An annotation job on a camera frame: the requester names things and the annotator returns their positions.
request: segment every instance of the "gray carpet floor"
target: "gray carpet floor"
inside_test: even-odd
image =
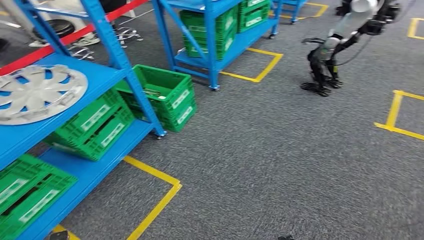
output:
[[[338,0],[317,3],[330,5],[323,16],[282,19],[276,39],[252,46],[284,54],[262,82],[221,75],[218,92],[195,84],[198,111],[184,130],[147,137],[130,153],[183,185],[141,240],[423,239],[424,142],[374,122],[386,121],[393,90],[424,94],[424,40],[407,37],[410,18],[424,18],[424,2],[341,66],[344,87],[327,98],[299,88],[310,81],[306,55],[315,47],[301,39],[325,37],[339,19]],[[305,5],[301,15],[316,11]],[[181,33],[168,24],[176,51]],[[153,13],[125,26],[144,37],[128,43],[133,64],[168,67]],[[100,48],[96,59],[106,62]],[[270,60],[247,51],[227,71],[254,77]],[[397,126],[424,134],[423,113],[424,101],[405,98]],[[62,224],[83,240],[125,239],[169,189],[122,162]]]

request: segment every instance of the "shelf caster wheel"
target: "shelf caster wheel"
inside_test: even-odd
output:
[[[220,85],[218,85],[216,87],[209,86],[209,88],[210,88],[211,91],[216,92],[216,91],[219,91],[221,89],[221,86]]]
[[[156,135],[155,137],[156,137],[156,139],[157,139],[157,140],[161,140],[161,139],[163,139],[166,135],[167,135],[167,131],[163,131],[163,134],[161,134],[161,135]]]

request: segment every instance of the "shelf leg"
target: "shelf leg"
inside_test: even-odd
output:
[[[212,91],[218,91],[220,89],[220,85],[218,85],[218,76],[219,72],[216,70],[209,70],[209,88]]]
[[[158,120],[155,112],[153,111],[152,105],[150,105],[149,100],[144,94],[142,85],[137,79],[136,74],[132,70],[130,61],[128,60],[124,50],[119,44],[115,32],[112,29],[112,26],[105,18],[105,12],[98,1],[93,0],[81,0],[82,5],[87,11],[88,15],[93,19],[92,22],[96,29],[101,29],[97,31],[98,36],[102,40],[104,47],[109,53],[109,63],[116,69],[125,69],[128,70],[126,73],[125,80],[130,86],[134,97],[137,100],[138,104],[141,106],[141,110],[146,116],[149,123],[153,124],[154,133],[157,136],[164,136],[166,132],[162,128],[161,123]]]
[[[291,14],[291,24],[294,24],[295,22],[297,22],[298,14],[301,10],[301,7],[302,7],[302,3],[301,1],[298,1],[296,6],[294,7],[293,13]]]
[[[165,49],[166,58],[172,71],[175,71],[177,65],[174,59],[174,51],[172,49],[170,35],[168,33],[167,23],[164,18],[164,7],[162,6],[161,0],[152,0],[154,14],[156,15],[157,27],[159,28],[160,37],[162,38],[163,47]]]
[[[274,18],[277,19],[277,21],[275,22],[275,24],[272,26],[271,29],[271,33],[269,35],[270,39],[273,39],[273,37],[278,33],[277,28],[280,24],[280,15],[282,12],[282,8],[283,8],[283,0],[278,0],[277,6],[274,9]]]
[[[204,11],[204,21],[206,25],[207,34],[207,61],[209,69],[209,88],[213,91],[218,91],[220,86],[218,85],[218,74],[217,70],[217,46],[215,43],[215,18],[212,15],[212,1],[204,0],[206,11]]]

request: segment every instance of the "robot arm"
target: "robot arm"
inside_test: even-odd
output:
[[[320,46],[320,50],[316,51],[316,58],[319,61],[330,60],[336,47],[356,34],[356,31],[379,10],[378,7],[381,5],[377,4],[377,0],[352,0],[351,12],[346,14],[335,29],[330,31],[331,36]]]

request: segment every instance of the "shelf post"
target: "shelf post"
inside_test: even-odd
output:
[[[120,70],[126,69],[125,81],[130,86],[134,93],[135,99],[141,106],[141,110],[150,123],[154,125],[154,132],[157,136],[164,136],[166,132],[162,128],[161,123],[158,120],[155,112],[153,111],[152,105],[144,94],[143,87],[137,79],[136,74],[132,70],[130,61],[128,60],[124,50],[118,43],[115,36],[115,32],[109,22],[106,20],[105,12],[97,0],[81,0],[81,3],[87,11],[90,18],[93,20],[92,23],[97,31],[97,35],[103,42],[109,55],[110,64]]]
[[[215,17],[213,16],[212,0],[204,0],[204,23],[206,25],[207,62],[209,63],[209,88],[218,90],[217,46],[215,43]]]
[[[166,58],[168,59],[168,64],[172,71],[175,71],[175,66],[177,65],[174,59],[174,51],[171,45],[170,35],[168,33],[167,23],[164,18],[164,7],[161,0],[153,0],[154,14],[156,15],[157,27],[159,28],[159,34],[162,38],[163,48],[165,49]]]

